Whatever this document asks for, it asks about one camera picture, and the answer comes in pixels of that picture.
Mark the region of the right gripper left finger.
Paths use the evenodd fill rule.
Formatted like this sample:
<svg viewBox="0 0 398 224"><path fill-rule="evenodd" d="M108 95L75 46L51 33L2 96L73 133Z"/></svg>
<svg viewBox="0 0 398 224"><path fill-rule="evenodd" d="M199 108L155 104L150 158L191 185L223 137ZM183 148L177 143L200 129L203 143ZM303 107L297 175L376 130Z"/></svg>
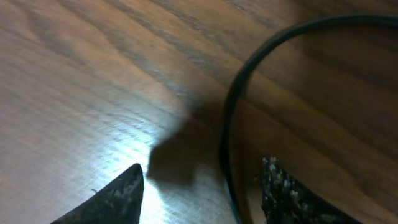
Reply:
<svg viewBox="0 0 398 224"><path fill-rule="evenodd" d="M140 164L133 164L112 182L52 224L138 224L144 193Z"/></svg>

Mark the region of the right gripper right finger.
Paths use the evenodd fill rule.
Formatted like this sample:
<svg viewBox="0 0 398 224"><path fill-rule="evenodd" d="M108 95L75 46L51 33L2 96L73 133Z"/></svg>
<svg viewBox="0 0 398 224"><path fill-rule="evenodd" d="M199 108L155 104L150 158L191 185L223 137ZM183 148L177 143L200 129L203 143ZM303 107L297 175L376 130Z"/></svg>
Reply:
<svg viewBox="0 0 398 224"><path fill-rule="evenodd" d="M275 157L263 158L259 186L266 224L359 224L280 168Z"/></svg>

